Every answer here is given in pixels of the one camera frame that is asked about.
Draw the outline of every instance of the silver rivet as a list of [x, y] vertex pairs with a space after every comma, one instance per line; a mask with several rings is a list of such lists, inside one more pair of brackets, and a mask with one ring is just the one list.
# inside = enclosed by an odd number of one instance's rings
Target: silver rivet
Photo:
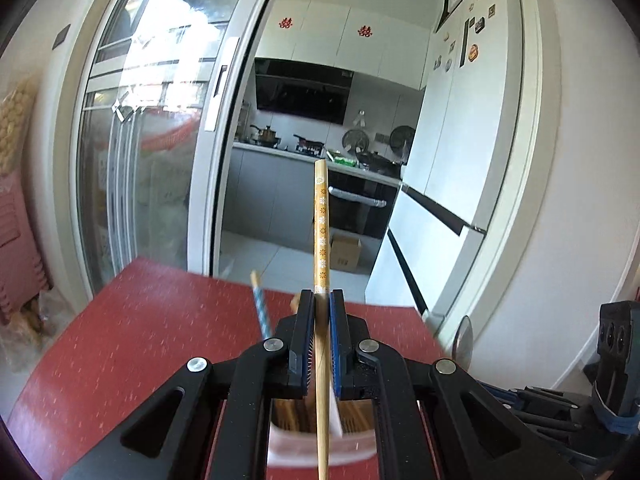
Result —
[[378, 348], [380, 348], [378, 342], [374, 341], [373, 339], [363, 339], [360, 342], [359, 346], [360, 350], [366, 352], [367, 354], [371, 354], [372, 352], [375, 352], [376, 350], [378, 350]]
[[201, 372], [207, 367], [207, 360], [202, 357], [194, 357], [187, 363], [187, 370], [190, 372]]
[[451, 375], [456, 371], [456, 364], [449, 359], [440, 359], [440, 361], [436, 363], [436, 370], [443, 375]]
[[267, 341], [264, 342], [264, 349], [267, 352], [277, 352], [283, 346], [284, 346], [284, 343], [280, 339], [277, 339], [274, 337], [271, 339], [267, 339]]

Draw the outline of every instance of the red tabletop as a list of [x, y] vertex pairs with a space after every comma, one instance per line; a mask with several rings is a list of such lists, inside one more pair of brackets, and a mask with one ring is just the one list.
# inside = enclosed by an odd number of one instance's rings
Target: red tabletop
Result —
[[[272, 324], [291, 295], [265, 293]], [[414, 309], [348, 304], [373, 338], [431, 363], [441, 351]], [[8, 427], [43, 480], [57, 480], [194, 356], [220, 362], [261, 339], [251, 288], [135, 260], [105, 287], [42, 358]], [[378, 478], [373, 459], [331, 468], [332, 480]], [[317, 469], [268, 470], [311, 480]]]

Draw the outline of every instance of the plastic bag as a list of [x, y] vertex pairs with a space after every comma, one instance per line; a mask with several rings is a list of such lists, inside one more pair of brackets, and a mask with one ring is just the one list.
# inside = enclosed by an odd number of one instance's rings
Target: plastic bag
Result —
[[18, 312], [7, 325], [0, 325], [0, 346], [14, 372], [32, 370], [44, 352], [71, 323], [76, 313], [57, 291], [43, 290]]
[[36, 76], [23, 77], [0, 103], [0, 176], [20, 165], [24, 137], [38, 92]]

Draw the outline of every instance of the wooden chopstick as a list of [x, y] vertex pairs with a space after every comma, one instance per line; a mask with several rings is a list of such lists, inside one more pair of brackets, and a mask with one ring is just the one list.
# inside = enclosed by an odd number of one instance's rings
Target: wooden chopstick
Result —
[[316, 303], [316, 426], [318, 479], [329, 478], [329, 193], [326, 160], [316, 161], [314, 179], [314, 296]]

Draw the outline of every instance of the pink container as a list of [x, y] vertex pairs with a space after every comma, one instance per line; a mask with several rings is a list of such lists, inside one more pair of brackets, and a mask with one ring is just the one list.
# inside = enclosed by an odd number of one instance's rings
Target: pink container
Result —
[[48, 288], [16, 170], [0, 176], [0, 322]]

